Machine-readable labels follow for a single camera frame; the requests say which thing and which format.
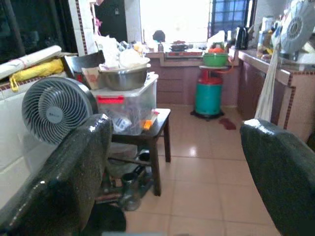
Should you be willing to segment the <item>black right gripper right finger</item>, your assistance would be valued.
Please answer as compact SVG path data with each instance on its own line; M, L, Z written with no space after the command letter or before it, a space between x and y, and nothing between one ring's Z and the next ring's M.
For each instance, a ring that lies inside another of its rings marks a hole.
M243 152L259 195L283 236L315 234L315 153L261 119L241 125Z

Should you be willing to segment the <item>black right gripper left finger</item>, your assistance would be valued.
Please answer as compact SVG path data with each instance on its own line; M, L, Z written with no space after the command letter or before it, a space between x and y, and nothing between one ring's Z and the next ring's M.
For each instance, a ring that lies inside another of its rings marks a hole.
M3 236L70 236L91 214L112 140L112 121L89 117L71 130L0 211Z

